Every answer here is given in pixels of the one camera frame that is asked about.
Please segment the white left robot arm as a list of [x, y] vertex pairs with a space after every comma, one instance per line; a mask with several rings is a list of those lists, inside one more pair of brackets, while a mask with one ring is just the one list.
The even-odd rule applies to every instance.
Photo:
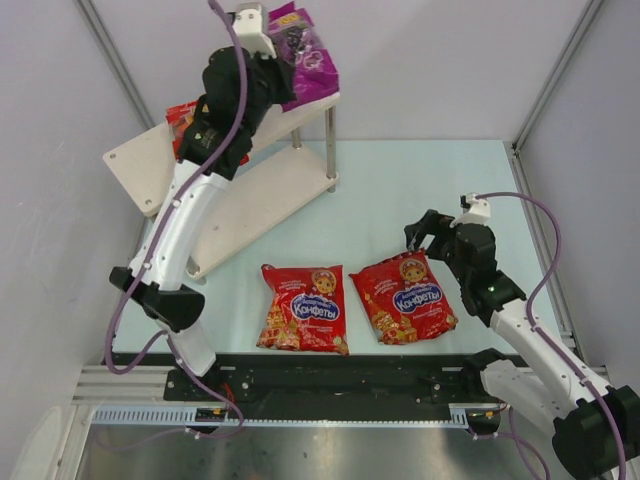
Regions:
[[197, 376], [216, 354], [199, 317], [205, 297], [184, 284], [204, 220], [253, 147], [274, 105], [294, 100], [294, 69], [280, 58], [231, 47], [214, 52], [203, 71], [205, 93], [184, 130], [167, 196], [143, 246], [110, 283], [156, 321], [184, 368]]

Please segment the red fruit candy bag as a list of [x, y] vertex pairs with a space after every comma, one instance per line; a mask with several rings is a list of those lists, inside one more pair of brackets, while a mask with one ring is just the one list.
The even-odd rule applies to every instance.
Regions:
[[199, 166], [215, 152], [233, 121], [229, 113], [222, 113], [218, 119], [210, 111], [205, 95], [195, 101], [168, 108], [165, 118], [171, 131], [176, 160], [187, 160]]

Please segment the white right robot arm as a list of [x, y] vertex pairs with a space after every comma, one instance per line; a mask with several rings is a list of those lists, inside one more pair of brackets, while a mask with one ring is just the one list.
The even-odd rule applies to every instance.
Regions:
[[526, 310], [526, 295], [496, 261], [493, 231], [428, 210], [405, 226], [406, 246], [424, 239], [429, 258], [444, 262], [460, 286], [467, 312], [513, 347], [531, 369], [521, 374], [499, 352], [484, 351], [479, 366], [484, 391], [506, 401], [550, 436], [564, 469], [575, 479], [592, 479], [639, 456], [639, 396], [613, 387], [582, 362]]

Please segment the purple grape candy bag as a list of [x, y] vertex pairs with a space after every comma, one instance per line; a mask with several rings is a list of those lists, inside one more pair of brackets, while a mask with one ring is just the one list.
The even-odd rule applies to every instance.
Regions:
[[282, 106], [284, 112], [339, 92], [339, 73], [306, 8], [291, 1], [271, 10], [268, 31], [281, 58], [294, 68], [296, 99]]

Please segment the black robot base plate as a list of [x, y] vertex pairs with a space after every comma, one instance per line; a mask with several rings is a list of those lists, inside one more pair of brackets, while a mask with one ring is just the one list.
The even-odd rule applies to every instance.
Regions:
[[222, 354], [198, 380], [248, 404], [270, 393], [409, 394], [434, 403], [495, 403], [469, 355]]

